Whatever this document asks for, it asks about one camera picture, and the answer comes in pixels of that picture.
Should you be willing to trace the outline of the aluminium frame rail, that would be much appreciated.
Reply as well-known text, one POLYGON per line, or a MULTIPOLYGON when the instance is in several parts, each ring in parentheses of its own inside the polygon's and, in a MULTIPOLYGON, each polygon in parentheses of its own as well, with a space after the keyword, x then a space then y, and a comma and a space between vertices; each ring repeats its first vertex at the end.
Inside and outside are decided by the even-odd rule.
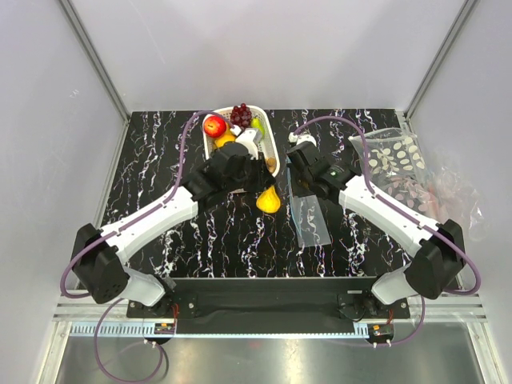
MULTIPOLYGON (((61 297, 54 310, 54 322, 93 321, 105 312, 109 303, 97 304, 92 298, 68 299, 61 297)), ((486 322, 487 317, 480 297, 462 297, 444 294, 436 300, 425 300, 428 322, 486 322)), ((394 320, 405 322, 418 320, 421 314, 421 301, 418 297, 402 300, 394 310, 394 320)))

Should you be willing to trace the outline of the green pear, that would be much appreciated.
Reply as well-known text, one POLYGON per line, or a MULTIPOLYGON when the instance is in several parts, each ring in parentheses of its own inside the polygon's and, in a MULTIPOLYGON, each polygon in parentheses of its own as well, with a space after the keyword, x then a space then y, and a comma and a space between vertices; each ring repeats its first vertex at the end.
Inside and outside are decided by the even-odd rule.
POLYGON ((265 137, 265 128, 263 127, 261 120, 259 118, 252 118, 250 126, 259 132, 260 139, 263 140, 265 137))

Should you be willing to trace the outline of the red apple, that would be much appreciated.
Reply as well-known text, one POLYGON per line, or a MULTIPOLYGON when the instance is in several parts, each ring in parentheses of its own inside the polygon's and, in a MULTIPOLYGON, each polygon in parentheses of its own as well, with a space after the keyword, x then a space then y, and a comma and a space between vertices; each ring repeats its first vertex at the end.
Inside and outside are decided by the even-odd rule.
POLYGON ((211 115, 203 122, 203 132, 210 138, 220 138, 226 132, 226 122, 218 116, 211 115))

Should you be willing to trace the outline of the yellow lemon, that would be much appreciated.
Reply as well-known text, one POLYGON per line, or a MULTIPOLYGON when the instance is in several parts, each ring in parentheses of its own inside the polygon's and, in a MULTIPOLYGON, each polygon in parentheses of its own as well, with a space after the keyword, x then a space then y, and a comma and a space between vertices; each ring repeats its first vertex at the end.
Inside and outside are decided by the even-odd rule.
POLYGON ((236 140, 236 137, 232 135, 231 133, 225 133, 223 136, 216 138, 214 140, 214 145, 216 148, 221 148, 228 142, 234 142, 236 140))

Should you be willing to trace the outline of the white perforated plastic basket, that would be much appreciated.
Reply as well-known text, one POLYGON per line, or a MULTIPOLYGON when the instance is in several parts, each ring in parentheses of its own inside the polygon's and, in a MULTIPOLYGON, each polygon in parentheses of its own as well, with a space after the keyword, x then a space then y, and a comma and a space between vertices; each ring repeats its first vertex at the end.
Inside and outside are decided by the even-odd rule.
MULTIPOLYGON (((265 128, 265 137, 259 143, 259 158, 262 158, 266 161, 267 158, 276 158, 277 160, 277 169, 272 173, 274 177, 278 175, 280 169, 280 160, 278 158, 278 149, 274 140, 274 133, 270 126, 270 120, 267 117, 267 114, 259 107, 256 106, 248 106, 252 112, 253 118, 259 118, 263 127, 265 128)), ((247 128, 252 128, 251 126, 247 128, 243 128, 237 125, 234 125, 230 121, 230 113, 233 107, 225 107, 219 110, 215 110, 213 112, 209 112, 204 119, 202 120, 202 136, 203 136, 203 144, 204 151, 206 156, 206 161, 210 159, 212 153, 217 149, 214 145, 214 139, 205 135, 203 132, 203 122, 205 119, 211 115, 218 116, 222 118, 226 122, 226 133, 231 133, 236 138, 247 128)), ((205 172, 206 165, 203 166, 202 172, 205 172)), ((244 190, 235 190, 236 193, 245 192, 244 190)))

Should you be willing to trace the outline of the crumpled clear plastic bag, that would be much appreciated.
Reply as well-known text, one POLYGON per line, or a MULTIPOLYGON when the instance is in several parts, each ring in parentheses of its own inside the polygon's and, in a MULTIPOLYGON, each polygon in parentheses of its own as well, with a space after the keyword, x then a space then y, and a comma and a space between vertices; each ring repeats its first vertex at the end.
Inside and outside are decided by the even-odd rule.
POLYGON ((434 198, 430 208, 433 218, 439 222, 454 220, 472 242, 487 236, 489 224, 482 212, 481 195, 463 174, 442 166, 429 172, 426 185, 434 198))

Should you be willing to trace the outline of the yellow pear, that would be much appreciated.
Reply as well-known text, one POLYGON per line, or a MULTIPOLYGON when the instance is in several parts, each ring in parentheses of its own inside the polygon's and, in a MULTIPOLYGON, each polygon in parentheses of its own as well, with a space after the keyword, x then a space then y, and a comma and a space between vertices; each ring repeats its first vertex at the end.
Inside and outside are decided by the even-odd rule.
POLYGON ((275 214, 281 207, 281 200, 275 186, 270 186, 263 191, 256 201, 257 208, 267 214, 275 214))

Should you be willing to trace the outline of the clear zip top bag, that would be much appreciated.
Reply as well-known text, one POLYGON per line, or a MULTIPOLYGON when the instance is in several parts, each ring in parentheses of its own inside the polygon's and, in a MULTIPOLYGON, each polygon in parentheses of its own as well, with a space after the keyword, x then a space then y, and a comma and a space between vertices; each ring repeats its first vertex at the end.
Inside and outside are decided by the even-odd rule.
POLYGON ((331 244, 330 233, 316 195, 298 184, 298 176, 291 167, 286 169, 290 215, 295 226, 298 246, 301 248, 331 244))

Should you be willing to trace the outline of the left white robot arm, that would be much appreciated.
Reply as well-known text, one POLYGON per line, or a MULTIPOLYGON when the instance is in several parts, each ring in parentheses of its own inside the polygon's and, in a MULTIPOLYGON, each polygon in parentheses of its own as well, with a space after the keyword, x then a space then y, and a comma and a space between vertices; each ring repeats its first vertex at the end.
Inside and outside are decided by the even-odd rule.
POLYGON ((100 229, 83 226, 71 269, 97 304, 126 299, 143 304, 154 316, 165 316, 173 305, 170 285, 127 267, 131 257, 173 227, 224 202, 230 193, 259 193, 274 183, 261 155, 252 157, 244 145, 230 142, 180 178, 172 191, 135 213, 100 229))

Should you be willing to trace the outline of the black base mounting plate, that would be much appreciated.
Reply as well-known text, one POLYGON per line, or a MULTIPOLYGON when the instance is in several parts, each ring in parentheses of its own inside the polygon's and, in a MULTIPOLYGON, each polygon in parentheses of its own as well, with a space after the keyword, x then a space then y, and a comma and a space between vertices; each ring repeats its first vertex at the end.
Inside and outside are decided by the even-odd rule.
POLYGON ((374 278, 179 278, 164 297, 165 307, 152 310, 131 301, 129 318, 166 318, 176 304, 180 318, 210 314, 284 314, 300 310, 345 315, 349 319, 408 319, 404 298, 390 305, 370 296, 374 278))

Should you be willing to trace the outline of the red grape bunch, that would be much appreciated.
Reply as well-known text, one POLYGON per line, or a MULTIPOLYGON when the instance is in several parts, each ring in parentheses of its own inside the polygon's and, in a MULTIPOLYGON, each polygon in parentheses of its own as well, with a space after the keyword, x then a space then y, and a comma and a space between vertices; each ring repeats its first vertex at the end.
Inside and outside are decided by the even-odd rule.
POLYGON ((249 127, 252 119, 252 112, 245 103, 241 103, 239 106, 234 106, 230 113, 231 123, 243 128, 249 127))

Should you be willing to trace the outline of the bag of white slices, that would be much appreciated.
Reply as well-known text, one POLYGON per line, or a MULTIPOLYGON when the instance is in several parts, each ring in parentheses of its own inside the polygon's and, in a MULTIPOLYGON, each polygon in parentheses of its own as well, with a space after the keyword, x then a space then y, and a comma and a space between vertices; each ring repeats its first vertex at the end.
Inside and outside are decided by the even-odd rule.
POLYGON ((402 128, 385 128, 349 137, 357 151, 362 173, 368 171, 373 184, 384 186, 391 178, 412 178, 425 186, 429 171, 426 168, 417 136, 402 128))

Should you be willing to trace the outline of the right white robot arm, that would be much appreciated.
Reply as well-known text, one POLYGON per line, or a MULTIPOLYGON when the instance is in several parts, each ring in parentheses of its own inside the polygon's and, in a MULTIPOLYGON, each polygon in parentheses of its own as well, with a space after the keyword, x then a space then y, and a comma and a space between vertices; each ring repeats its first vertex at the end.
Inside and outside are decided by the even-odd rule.
POLYGON ((455 221, 439 223, 415 212, 367 183, 359 168, 322 155, 312 142, 293 146, 286 156, 301 188, 359 214, 411 256, 407 265, 379 277, 363 297, 370 316, 381 317, 410 296, 436 299, 466 265, 463 232, 455 221))

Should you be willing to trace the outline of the bag of pink slices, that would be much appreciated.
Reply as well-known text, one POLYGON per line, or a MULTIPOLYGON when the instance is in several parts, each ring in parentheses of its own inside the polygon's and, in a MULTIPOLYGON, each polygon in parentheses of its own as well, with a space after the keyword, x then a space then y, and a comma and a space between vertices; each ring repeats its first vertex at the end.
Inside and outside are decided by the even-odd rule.
POLYGON ((438 200, 435 195, 412 178, 391 178, 380 189, 420 214, 433 217, 438 213, 438 200))

